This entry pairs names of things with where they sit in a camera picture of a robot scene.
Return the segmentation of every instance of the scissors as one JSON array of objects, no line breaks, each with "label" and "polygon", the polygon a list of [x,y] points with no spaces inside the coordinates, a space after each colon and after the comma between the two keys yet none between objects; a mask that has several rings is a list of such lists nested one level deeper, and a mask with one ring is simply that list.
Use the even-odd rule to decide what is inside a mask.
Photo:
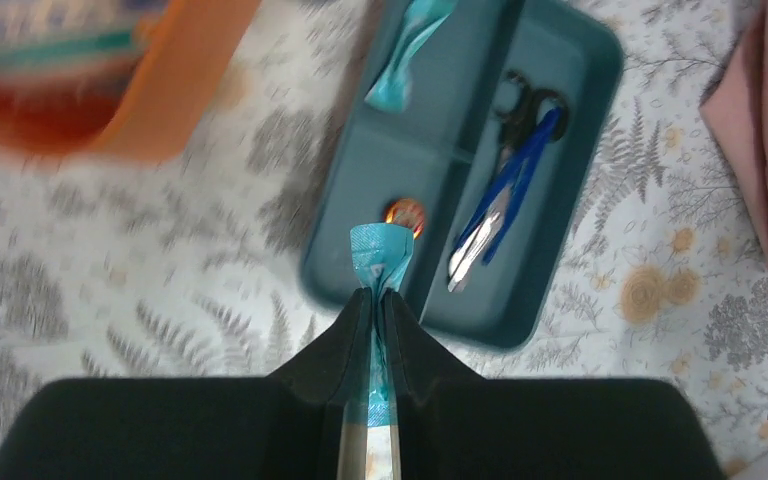
[{"label": "scissors", "polygon": [[[482,253],[483,265],[493,260],[519,213],[543,149],[566,133],[569,107],[560,93],[533,89],[518,70],[509,70],[505,80],[519,87],[519,100],[510,111],[496,112],[502,122],[499,173],[455,242],[448,268],[450,292],[463,290],[470,269]],[[538,122],[546,103],[551,108]]]}]

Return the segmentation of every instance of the black scissors handle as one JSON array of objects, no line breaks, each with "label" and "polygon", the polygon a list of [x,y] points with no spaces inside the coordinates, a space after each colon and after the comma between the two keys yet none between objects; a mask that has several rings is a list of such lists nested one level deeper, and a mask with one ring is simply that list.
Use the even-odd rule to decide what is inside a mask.
[{"label": "black scissors handle", "polygon": [[569,122],[569,105],[563,95],[548,88],[534,89],[519,70],[508,70],[505,81],[519,87],[520,95],[511,110],[496,109],[496,115],[502,121],[500,142],[514,150],[519,149],[537,128],[540,108],[546,101],[561,109],[561,116],[549,141],[554,142],[564,136]]}]

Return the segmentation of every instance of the orange basket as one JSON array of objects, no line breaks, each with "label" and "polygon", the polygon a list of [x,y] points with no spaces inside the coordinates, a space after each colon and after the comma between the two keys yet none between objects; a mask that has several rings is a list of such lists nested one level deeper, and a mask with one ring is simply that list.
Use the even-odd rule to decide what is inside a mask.
[{"label": "orange basket", "polygon": [[169,0],[124,96],[0,87],[0,146],[61,163],[75,153],[156,164],[180,153],[260,0]]}]

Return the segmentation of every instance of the teal tray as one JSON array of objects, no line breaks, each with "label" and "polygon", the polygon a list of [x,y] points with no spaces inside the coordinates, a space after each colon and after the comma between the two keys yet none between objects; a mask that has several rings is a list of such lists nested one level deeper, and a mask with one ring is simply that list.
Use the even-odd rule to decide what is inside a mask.
[{"label": "teal tray", "polygon": [[[528,341],[564,243],[602,125],[623,69],[607,27],[557,0],[460,0],[411,64],[413,93],[401,114],[363,98],[396,41],[408,0],[391,0],[302,259],[301,282],[315,301],[341,308],[358,280],[349,230],[383,220],[393,201],[426,209],[425,231],[401,294],[423,327],[497,349]],[[447,288],[453,243],[492,181],[498,159],[497,106],[518,91],[509,69],[568,99],[566,135],[550,144],[495,260],[476,265],[460,293]]]}]

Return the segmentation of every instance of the floral tablecloth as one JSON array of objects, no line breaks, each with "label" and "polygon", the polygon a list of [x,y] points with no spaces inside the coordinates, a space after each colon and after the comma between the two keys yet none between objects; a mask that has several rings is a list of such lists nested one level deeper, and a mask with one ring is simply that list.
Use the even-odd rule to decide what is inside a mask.
[{"label": "floral tablecloth", "polygon": [[[756,5],[574,3],[628,58],[539,331],[507,355],[447,345],[492,377],[664,378],[737,469],[768,449],[768,274],[698,105]],[[263,374],[329,325],[298,252],[380,10],[264,0],[160,168],[0,163],[0,438],[45,382]],[[386,437],[370,478],[390,476]]]}]

